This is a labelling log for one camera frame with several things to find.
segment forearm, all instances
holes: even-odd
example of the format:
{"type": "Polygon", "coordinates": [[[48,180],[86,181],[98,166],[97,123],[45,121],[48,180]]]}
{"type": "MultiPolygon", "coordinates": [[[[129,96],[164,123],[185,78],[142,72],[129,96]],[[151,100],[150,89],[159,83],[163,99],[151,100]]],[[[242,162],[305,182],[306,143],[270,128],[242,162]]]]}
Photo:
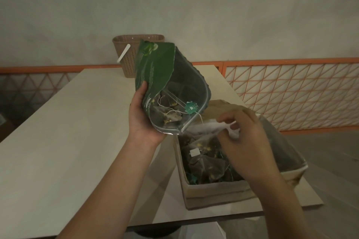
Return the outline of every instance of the forearm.
{"type": "Polygon", "coordinates": [[[261,201],[270,238],[311,238],[294,190],[281,175],[251,187],[261,201]]]}
{"type": "Polygon", "coordinates": [[[155,148],[127,140],[99,185],[58,238],[119,238],[125,232],[155,148]]]}

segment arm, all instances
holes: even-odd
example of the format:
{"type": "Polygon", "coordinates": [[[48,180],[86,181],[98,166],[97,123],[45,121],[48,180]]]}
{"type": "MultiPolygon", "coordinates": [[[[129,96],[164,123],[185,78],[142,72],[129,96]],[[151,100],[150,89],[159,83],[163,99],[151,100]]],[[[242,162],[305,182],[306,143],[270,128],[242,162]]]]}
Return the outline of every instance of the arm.
{"type": "Polygon", "coordinates": [[[240,138],[233,140],[228,131],[218,134],[222,149],[236,171],[258,196],[266,218],[270,238],[310,238],[311,232],[302,208],[277,168],[266,133],[252,110],[242,109],[222,114],[218,122],[240,128],[240,138]]]}
{"type": "Polygon", "coordinates": [[[133,96],[128,138],[98,186],[57,238],[121,238],[126,231],[146,171],[165,135],[141,108],[147,83],[133,96]]]}

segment table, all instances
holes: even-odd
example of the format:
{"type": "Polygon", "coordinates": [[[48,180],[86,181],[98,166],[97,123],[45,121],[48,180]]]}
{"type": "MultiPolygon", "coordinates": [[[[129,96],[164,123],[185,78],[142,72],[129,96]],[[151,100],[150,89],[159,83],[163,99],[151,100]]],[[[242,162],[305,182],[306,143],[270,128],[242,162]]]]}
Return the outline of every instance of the table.
{"type": "MultiPolygon", "coordinates": [[[[213,65],[196,68],[212,99],[243,105],[213,65]]],[[[91,194],[128,135],[134,79],[85,69],[0,143],[0,238],[57,235],[91,194]]],[[[322,204],[304,178],[304,208],[322,204]]],[[[128,230],[263,215],[258,199],[188,211],[171,137],[157,148],[128,230]]]]}

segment green pouch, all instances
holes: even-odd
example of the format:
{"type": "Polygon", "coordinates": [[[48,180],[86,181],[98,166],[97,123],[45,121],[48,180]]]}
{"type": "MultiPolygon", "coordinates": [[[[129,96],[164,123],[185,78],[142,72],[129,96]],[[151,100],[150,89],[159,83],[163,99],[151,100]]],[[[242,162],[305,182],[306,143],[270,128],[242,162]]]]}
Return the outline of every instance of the green pouch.
{"type": "Polygon", "coordinates": [[[135,70],[136,90],[148,82],[142,107],[160,132],[182,134],[211,98],[204,77],[174,43],[142,40],[135,70]]]}

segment hand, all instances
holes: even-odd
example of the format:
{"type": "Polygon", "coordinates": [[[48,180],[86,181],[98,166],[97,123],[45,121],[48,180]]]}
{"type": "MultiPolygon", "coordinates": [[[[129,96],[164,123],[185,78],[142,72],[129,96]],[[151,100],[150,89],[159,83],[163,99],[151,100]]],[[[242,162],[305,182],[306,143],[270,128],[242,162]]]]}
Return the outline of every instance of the hand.
{"type": "Polygon", "coordinates": [[[230,111],[217,121],[227,124],[235,121],[231,129],[240,128],[238,140],[231,139],[227,130],[221,131],[218,139],[234,169],[249,184],[280,176],[267,135],[254,111],[247,108],[230,111]]]}
{"type": "Polygon", "coordinates": [[[156,130],[144,110],[142,109],[142,99],[147,91],[147,82],[143,82],[141,87],[135,92],[130,110],[128,112],[128,123],[130,132],[128,139],[140,144],[149,145],[156,148],[165,138],[165,134],[156,130]]]}

